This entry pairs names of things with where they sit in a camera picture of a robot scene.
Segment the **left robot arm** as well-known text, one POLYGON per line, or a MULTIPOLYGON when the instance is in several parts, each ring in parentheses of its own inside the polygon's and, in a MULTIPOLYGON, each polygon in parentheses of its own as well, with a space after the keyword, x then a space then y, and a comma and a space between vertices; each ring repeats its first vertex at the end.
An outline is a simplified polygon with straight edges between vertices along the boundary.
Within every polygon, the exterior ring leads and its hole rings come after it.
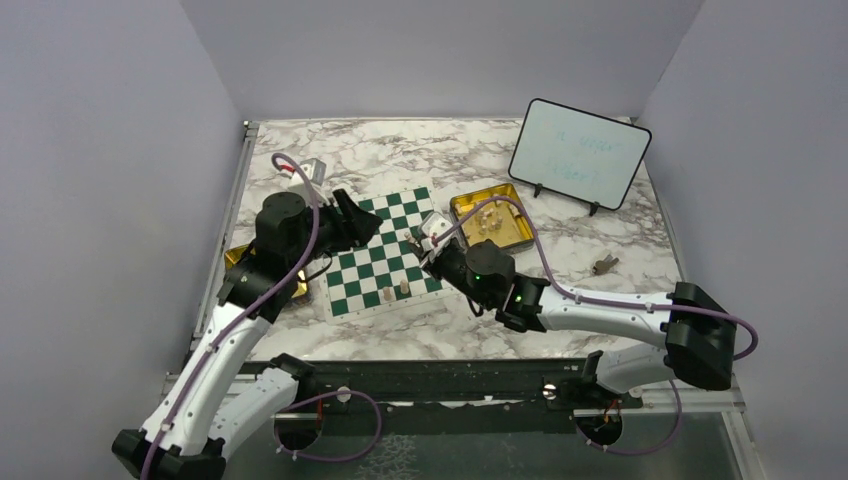
POLYGON ((248 354, 297 289, 298 274, 324 254, 364 247, 382 219, 344 190, 330 201, 311 189, 268 196, 255 237, 227 271, 201 341, 165 400, 138 429, 119 432, 113 454, 138 479, 219 479, 232 454, 272 414, 313 401, 306 363, 283 355, 255 386, 224 400, 248 354))

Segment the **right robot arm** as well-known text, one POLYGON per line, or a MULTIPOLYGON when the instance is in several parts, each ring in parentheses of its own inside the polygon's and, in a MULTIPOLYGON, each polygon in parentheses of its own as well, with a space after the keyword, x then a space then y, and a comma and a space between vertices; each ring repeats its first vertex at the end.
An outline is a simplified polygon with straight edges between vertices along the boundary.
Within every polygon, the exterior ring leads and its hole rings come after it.
POLYGON ((635 341, 589 356, 577 380, 579 398, 600 407, 645 384, 680 380, 709 391, 731 386, 737 327, 701 287, 679 282, 670 293, 623 295, 557 289, 520 274, 514 258, 486 240, 467 249, 456 240, 413 241, 422 269, 492 311, 510 330, 584 331, 635 341))

